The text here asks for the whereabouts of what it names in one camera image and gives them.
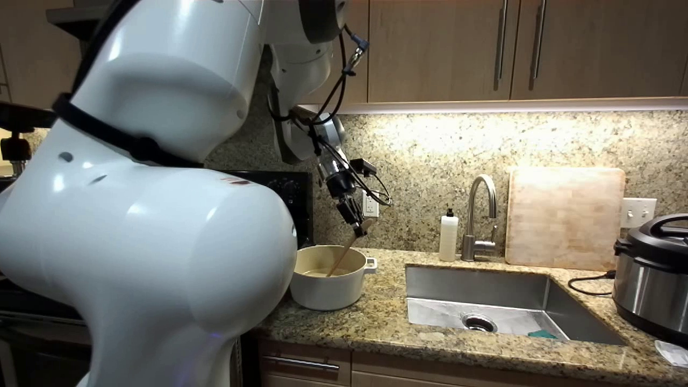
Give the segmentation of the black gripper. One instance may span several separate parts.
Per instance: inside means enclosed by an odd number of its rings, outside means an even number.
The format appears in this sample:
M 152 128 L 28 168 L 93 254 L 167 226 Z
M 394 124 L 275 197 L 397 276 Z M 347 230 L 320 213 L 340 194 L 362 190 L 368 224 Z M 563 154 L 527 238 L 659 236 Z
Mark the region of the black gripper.
M 365 236 L 368 226 L 362 220 L 362 209 L 353 200 L 353 194 L 360 190 L 360 177 L 371 177 L 377 168 L 365 158 L 347 158 L 340 154 L 320 154 L 319 170 L 325 177 L 325 187 L 335 200 L 335 209 L 343 222 L 353 228 L 355 236 Z

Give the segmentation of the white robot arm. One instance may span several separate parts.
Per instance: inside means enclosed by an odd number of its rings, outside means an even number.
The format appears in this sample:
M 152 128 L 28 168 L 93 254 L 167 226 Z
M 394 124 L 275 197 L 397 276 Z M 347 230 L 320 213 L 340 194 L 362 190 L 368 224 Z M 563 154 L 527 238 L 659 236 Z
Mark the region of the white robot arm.
M 362 220 L 333 116 L 304 110 L 343 80 L 329 49 L 347 0 L 114 0 L 54 102 L 55 120 L 0 194 L 0 270 L 77 310 L 77 387 L 228 387 L 235 342 L 289 290 L 296 228 L 269 187 L 207 168 L 269 73 L 285 161 L 319 158 Z

